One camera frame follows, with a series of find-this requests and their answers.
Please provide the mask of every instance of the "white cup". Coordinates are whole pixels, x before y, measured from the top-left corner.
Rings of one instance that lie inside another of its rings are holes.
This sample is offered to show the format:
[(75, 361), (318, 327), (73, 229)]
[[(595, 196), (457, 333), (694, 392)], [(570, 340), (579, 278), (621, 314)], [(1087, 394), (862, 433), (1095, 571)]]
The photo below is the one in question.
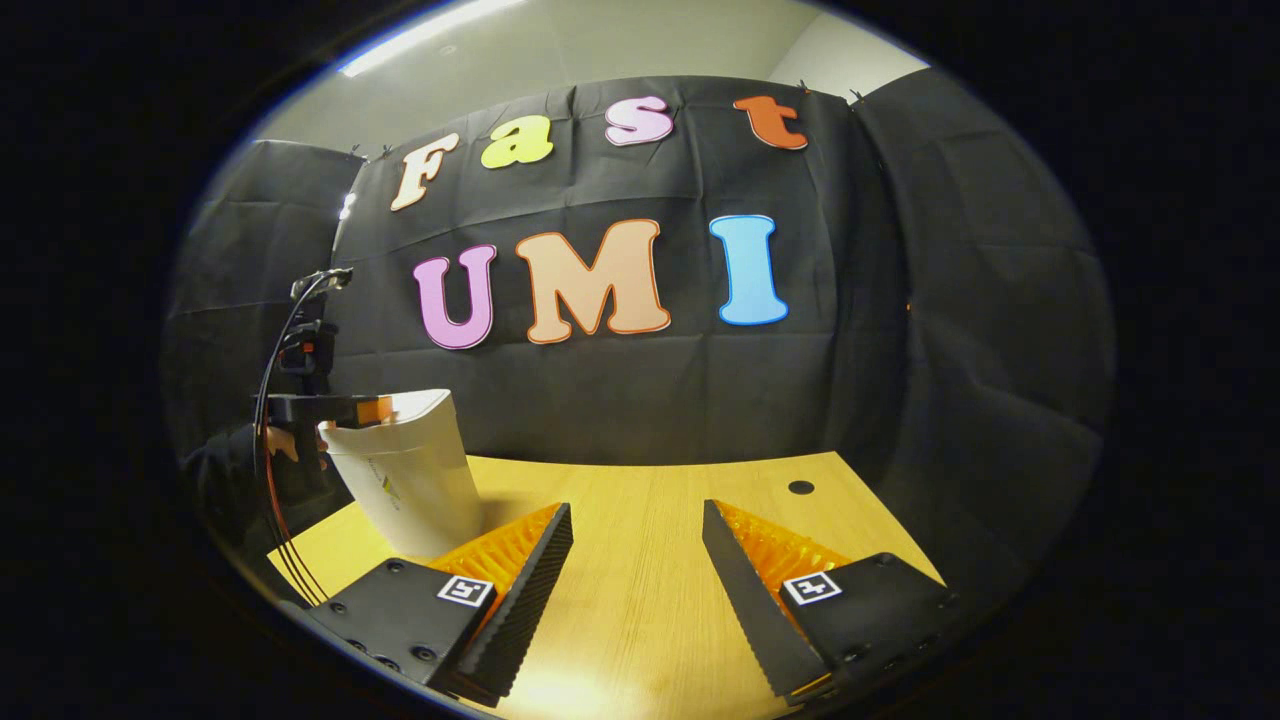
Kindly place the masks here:
[(401, 392), (393, 420), (323, 424), (320, 437), (352, 497), (397, 555), (434, 559), (480, 536), (480, 496), (447, 389)]

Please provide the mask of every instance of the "fluorescent light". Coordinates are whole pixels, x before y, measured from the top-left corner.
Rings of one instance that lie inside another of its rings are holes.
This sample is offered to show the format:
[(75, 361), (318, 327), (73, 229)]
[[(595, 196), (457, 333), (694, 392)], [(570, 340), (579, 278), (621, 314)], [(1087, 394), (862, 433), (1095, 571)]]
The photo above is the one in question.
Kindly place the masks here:
[(453, 29), (463, 23), (468, 23), (476, 18), (488, 15), (495, 10), (503, 8), (509, 8), (525, 0), (474, 0), (467, 3), (456, 10), (449, 10), (448, 13), (435, 15), (428, 20), (424, 20), (410, 29), (397, 35), (396, 37), (378, 45), (372, 50), (369, 50), (364, 55), (356, 58), (355, 60), (347, 63), (338, 69), (339, 73), (347, 77), (356, 77), (365, 70), (376, 68), (378, 65), (390, 60), (396, 55), (413, 47), (415, 45), (434, 37), (442, 32)]

